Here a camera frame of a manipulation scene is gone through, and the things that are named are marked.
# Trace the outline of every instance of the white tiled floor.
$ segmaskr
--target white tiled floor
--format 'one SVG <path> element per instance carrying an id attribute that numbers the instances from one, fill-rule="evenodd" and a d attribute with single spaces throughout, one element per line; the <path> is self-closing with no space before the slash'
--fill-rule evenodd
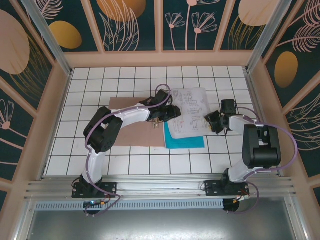
<path id="1" fill-rule="evenodd" d="M 253 109 L 240 66 L 201 67 L 99 67 L 76 68 L 68 90 L 46 176 L 78 176 L 85 167 L 87 150 L 83 131 L 99 107 L 111 97 L 148 98 L 159 84 L 175 88 L 206 88 L 212 112 L 223 99 L 235 99 L 239 107 Z M 255 116 L 244 109 L 239 112 Z M 105 155 L 104 175 L 158 175 L 223 173 L 241 159 L 242 137 L 210 133 L 205 148 L 114 146 Z"/>

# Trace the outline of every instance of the blue cloth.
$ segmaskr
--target blue cloth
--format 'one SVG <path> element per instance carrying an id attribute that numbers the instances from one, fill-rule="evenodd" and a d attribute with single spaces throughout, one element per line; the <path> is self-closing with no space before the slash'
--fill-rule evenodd
<path id="1" fill-rule="evenodd" d="M 180 139 L 172 138 L 167 122 L 164 123 L 164 139 L 167 149 L 197 149 L 205 147 L 205 140 L 203 136 Z"/>

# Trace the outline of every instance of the black bracket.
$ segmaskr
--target black bracket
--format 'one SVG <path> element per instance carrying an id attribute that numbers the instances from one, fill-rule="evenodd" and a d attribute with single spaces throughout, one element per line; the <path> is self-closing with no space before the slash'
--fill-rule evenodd
<path id="1" fill-rule="evenodd" d="M 117 193 L 117 183 L 116 182 L 101 182 L 97 184 L 99 188 L 105 190 L 109 193 Z M 73 185 L 72 195 L 73 199 L 104 199 L 106 198 L 105 194 L 101 191 L 93 191 L 93 186 L 86 186 L 82 182 L 76 182 Z"/>
<path id="2" fill-rule="evenodd" d="M 207 197 L 239 196 L 244 194 L 243 191 L 245 191 L 248 195 L 250 194 L 248 184 L 245 182 L 230 182 L 227 186 L 223 186 L 221 180 L 208 180 L 204 182 L 204 187 L 205 195 Z"/>

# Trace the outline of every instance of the cardboard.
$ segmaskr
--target cardboard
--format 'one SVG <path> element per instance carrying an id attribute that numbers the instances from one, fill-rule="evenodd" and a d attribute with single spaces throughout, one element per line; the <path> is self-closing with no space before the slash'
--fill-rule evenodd
<path id="1" fill-rule="evenodd" d="M 141 97 L 111 97 L 109 109 L 118 110 L 132 107 L 145 100 Z M 153 128 L 151 122 L 136 122 L 122 128 L 114 146 L 132 147 L 164 147 L 164 124 L 159 123 L 159 128 Z"/>

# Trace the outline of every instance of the enclosure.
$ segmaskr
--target enclosure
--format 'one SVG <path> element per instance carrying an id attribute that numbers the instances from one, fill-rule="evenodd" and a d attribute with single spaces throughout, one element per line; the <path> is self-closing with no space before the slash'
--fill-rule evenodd
<path id="1" fill-rule="evenodd" d="M 319 16 L 319 0 L 3 0 L 1 239 L 318 239 Z M 290 167 L 250 178 L 261 198 L 252 212 L 226 214 L 223 197 L 202 190 L 242 160 L 243 136 L 168 149 L 150 128 L 106 152 L 103 181 L 123 197 L 86 218 L 71 187 L 86 165 L 85 127 L 100 107 L 132 106 L 160 84 L 204 88 L 211 112 L 234 99 L 294 136 Z M 285 166 L 295 148 L 279 140 Z M 240 211 L 257 200 L 249 190 Z"/>

